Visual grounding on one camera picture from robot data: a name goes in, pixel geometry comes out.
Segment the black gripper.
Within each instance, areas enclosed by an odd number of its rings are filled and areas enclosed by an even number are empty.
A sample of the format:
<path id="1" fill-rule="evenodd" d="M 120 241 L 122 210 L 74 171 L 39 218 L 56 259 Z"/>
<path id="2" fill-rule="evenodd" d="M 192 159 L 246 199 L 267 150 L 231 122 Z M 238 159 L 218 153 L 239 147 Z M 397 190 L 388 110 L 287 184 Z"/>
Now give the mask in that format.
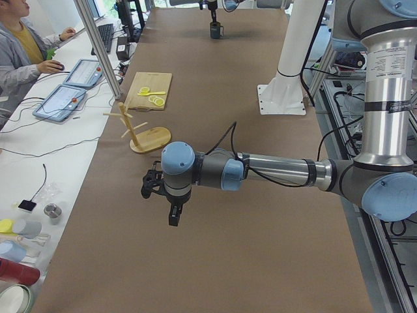
<path id="1" fill-rule="evenodd" d="M 147 170 L 147 173 L 143 177 L 141 195 L 144 199 L 149 199 L 152 193 L 160 196 L 166 196 L 167 192 L 164 187 L 163 171 L 157 170 L 157 164 L 161 162 L 156 160 L 152 163 L 151 169 Z M 178 226 L 180 222 L 180 216 L 182 214 L 182 204 L 171 204 L 168 222 L 170 226 Z"/>

